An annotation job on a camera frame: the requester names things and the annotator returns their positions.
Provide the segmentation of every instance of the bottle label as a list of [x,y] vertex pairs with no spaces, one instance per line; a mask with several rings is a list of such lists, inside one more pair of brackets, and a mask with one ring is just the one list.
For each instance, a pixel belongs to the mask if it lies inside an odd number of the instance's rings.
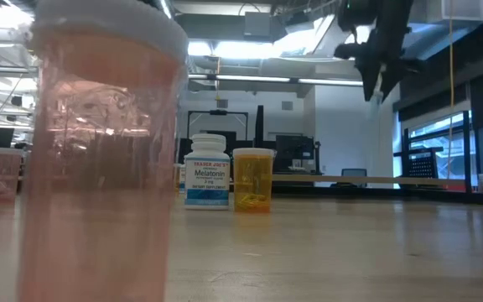
[[180,185],[179,185],[179,193],[185,193],[185,167],[180,168]]
[[185,159],[187,206],[228,206],[231,161]]

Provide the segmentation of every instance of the blue label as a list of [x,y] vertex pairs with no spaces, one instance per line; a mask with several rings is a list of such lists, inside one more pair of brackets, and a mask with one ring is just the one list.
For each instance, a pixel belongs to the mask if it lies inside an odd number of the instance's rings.
[[185,200],[187,206],[228,206],[228,200]]
[[187,199],[193,200],[228,200],[228,190],[189,189]]
[[185,200],[187,206],[228,206],[228,190],[190,189]]

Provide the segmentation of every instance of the white wall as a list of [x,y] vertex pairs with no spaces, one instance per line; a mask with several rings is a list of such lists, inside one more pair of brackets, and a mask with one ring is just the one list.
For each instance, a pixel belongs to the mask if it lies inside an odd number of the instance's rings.
[[[371,112],[368,122],[367,168],[370,176],[394,177],[401,171],[400,158],[393,153],[401,148],[400,124],[397,113],[392,111],[392,104],[400,100],[400,88],[396,86],[383,103],[371,100]],[[392,184],[372,184],[377,188],[392,188]]]
[[399,98],[398,87],[380,104],[365,102],[361,87],[317,86],[315,136],[322,143],[322,172],[340,175],[342,169],[359,168],[369,176],[393,177],[400,132],[392,104]]
[[320,166],[326,175],[367,168],[370,103],[360,87],[316,86],[316,140],[322,144]]
[[[248,140],[253,140],[255,123],[257,120],[257,106],[264,105],[264,139],[273,140],[280,133],[303,133],[304,130],[304,104],[295,93],[291,92],[252,92],[221,91],[221,99],[228,100],[229,112],[248,112]],[[284,111],[283,101],[292,101],[293,110]],[[217,109],[216,93],[214,91],[187,92],[180,101],[179,122],[181,137],[187,138],[187,116],[190,110],[209,111]],[[191,115],[194,121],[198,114]],[[243,122],[242,115],[236,115]],[[211,116],[203,114],[190,127],[190,136],[204,130],[235,131],[237,140],[245,139],[245,127],[232,115]]]
[[303,99],[303,135],[316,135],[316,87],[313,87]]

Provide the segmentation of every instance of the desk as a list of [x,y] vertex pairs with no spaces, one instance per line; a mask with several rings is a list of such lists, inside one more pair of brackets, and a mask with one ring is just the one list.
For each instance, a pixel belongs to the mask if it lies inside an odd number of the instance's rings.
[[[0,211],[1,302],[18,215]],[[483,301],[482,206],[274,199],[252,216],[177,202],[170,236],[167,301]]]
[[352,184],[401,184],[401,185],[465,185],[464,180],[442,180],[413,177],[330,176],[312,174],[274,174],[273,181],[344,182]]

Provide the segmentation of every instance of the ceiling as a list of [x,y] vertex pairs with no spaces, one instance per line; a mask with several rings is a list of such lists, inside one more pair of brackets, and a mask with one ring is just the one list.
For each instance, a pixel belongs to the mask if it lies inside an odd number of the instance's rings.
[[[139,0],[161,8],[163,0]],[[325,16],[335,15],[338,1],[329,0],[254,0],[252,3],[241,3],[239,0],[165,0],[173,12],[174,18],[188,33],[191,41],[204,42],[213,50],[217,50],[220,42],[239,41],[247,42],[244,36],[245,13],[261,11],[272,16],[271,42],[275,39],[285,40],[287,32],[284,25],[294,13],[307,12],[311,22]],[[428,0],[415,0],[412,11],[412,33],[406,36],[404,41],[405,55],[411,58],[427,59],[448,46],[448,24],[442,22],[428,22],[422,16],[425,14]],[[0,0],[1,6],[13,6],[26,14],[32,14],[36,0]],[[319,26],[312,32],[303,32],[296,39],[304,42],[289,41],[288,51],[279,55],[263,55],[262,58],[235,59],[235,58],[211,58],[207,56],[191,56],[189,69],[192,73],[216,73],[219,71],[225,75],[245,76],[288,76],[318,79],[344,79],[360,80],[359,73],[354,68],[353,61],[336,60],[333,58],[335,47],[344,43],[350,36],[342,33],[335,18],[328,27]],[[459,23],[455,26],[454,40],[468,34],[478,23]],[[0,29],[0,43],[8,39],[8,29]],[[306,53],[306,41],[314,42],[314,50]],[[290,51],[299,45],[301,50]],[[0,48],[0,66],[6,68],[3,76],[16,76],[23,72],[23,66],[31,63],[28,55],[19,47]],[[246,83],[246,82],[222,82],[219,85],[222,90],[240,91],[291,91],[300,96],[308,90],[306,86],[292,84],[269,84],[269,83]],[[205,81],[192,81],[190,89],[215,90],[216,83]]]

